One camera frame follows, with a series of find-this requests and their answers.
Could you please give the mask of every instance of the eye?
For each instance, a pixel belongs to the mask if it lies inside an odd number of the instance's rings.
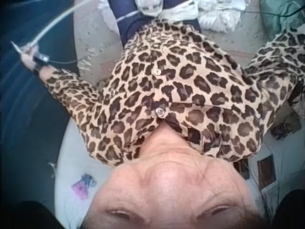
[[[196,218],[198,220],[198,219],[214,216],[214,215],[216,215],[218,213],[221,213],[221,212],[227,210],[228,208],[229,208],[228,206],[219,206],[219,207],[213,208],[213,209],[211,209],[209,211],[205,211],[205,212],[201,213]]]
[[[209,215],[214,216],[214,215],[216,215],[220,212],[223,212],[223,211],[227,210],[228,208],[229,207],[227,207],[227,206],[220,206],[220,207],[214,208],[214,209],[212,209],[212,211],[210,212]]]
[[[134,213],[125,211],[125,210],[107,210],[109,215],[112,215],[116,218],[123,219],[126,221],[133,221],[137,223],[143,223],[144,219]]]

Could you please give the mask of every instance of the neck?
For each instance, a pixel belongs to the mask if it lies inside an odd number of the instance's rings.
[[[168,152],[194,153],[189,144],[166,123],[161,123],[143,142],[140,157],[153,156]]]

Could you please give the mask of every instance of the pink object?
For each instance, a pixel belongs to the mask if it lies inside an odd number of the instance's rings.
[[[76,195],[79,196],[81,200],[85,200],[88,198],[88,190],[86,184],[83,180],[80,180],[76,184],[72,186],[73,191]]]

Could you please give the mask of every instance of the green cloth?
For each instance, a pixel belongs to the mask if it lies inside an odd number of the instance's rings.
[[[285,18],[264,14],[270,12],[277,15],[288,15],[305,5],[305,0],[261,0],[260,10],[263,24],[269,35],[273,39],[275,35],[281,33],[287,27],[298,28],[305,23],[305,10]]]

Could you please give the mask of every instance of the button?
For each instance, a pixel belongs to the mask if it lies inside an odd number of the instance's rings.
[[[153,71],[153,74],[154,74],[154,75],[161,75],[161,73],[162,73],[162,71],[161,71],[160,69],[155,69],[155,70]]]
[[[162,108],[157,108],[157,109],[156,109],[156,114],[157,114],[159,117],[162,117],[162,116],[165,114],[165,111],[164,111]]]
[[[111,96],[115,96],[116,91],[115,90],[111,90]]]

